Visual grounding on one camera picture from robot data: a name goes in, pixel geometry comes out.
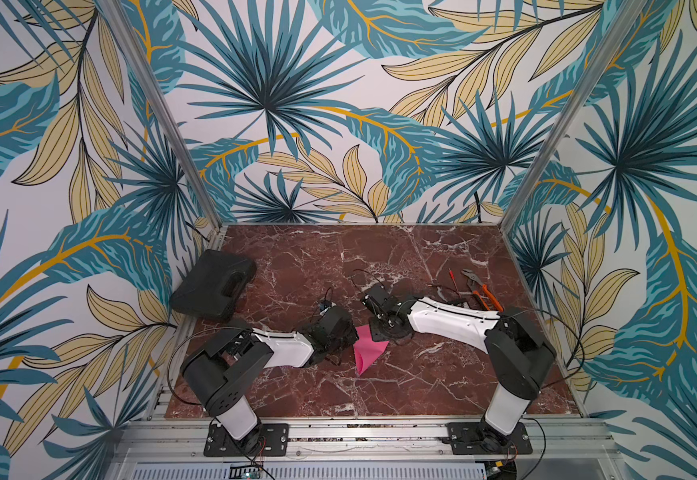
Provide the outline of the pink square paper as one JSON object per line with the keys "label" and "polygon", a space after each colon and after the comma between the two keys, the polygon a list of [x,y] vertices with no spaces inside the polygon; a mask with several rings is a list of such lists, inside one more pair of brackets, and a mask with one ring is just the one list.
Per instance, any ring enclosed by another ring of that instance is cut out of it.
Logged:
{"label": "pink square paper", "polygon": [[375,341],[372,338],[369,325],[356,329],[358,340],[352,345],[356,374],[362,376],[384,354],[388,341]]}

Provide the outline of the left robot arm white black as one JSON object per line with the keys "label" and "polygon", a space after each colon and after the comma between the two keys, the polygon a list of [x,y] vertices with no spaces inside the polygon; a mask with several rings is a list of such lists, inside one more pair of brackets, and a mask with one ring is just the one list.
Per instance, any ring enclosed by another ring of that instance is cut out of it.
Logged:
{"label": "left robot arm white black", "polygon": [[357,340],[348,310],[324,301],[316,320],[288,333],[230,321],[184,360],[180,375],[204,411],[250,451],[262,436],[262,424],[246,399],[258,375],[276,367],[310,368]]}

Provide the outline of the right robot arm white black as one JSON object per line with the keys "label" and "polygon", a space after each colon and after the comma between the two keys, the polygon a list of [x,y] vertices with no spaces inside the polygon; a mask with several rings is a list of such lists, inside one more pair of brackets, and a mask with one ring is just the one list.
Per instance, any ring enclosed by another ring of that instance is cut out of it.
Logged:
{"label": "right robot arm white black", "polygon": [[380,284],[369,288],[360,302],[370,312],[375,340],[431,334],[486,353],[498,386],[481,424],[499,439],[514,434],[555,364],[555,349],[522,310],[473,310],[428,297],[400,300]]}

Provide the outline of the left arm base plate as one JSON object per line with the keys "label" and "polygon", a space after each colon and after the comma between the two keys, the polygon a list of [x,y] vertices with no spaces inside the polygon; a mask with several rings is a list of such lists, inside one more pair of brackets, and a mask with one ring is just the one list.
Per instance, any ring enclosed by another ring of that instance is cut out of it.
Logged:
{"label": "left arm base plate", "polygon": [[204,457],[284,457],[288,450],[290,426],[286,423],[260,424],[240,440],[234,439],[219,423],[208,428]]}

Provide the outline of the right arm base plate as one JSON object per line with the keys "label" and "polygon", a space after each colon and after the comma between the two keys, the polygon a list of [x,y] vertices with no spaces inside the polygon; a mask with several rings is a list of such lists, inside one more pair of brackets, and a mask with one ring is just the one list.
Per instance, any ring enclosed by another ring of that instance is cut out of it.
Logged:
{"label": "right arm base plate", "polygon": [[447,440],[453,455],[532,454],[533,448],[523,423],[510,434],[502,434],[484,422],[451,422],[446,424]]}

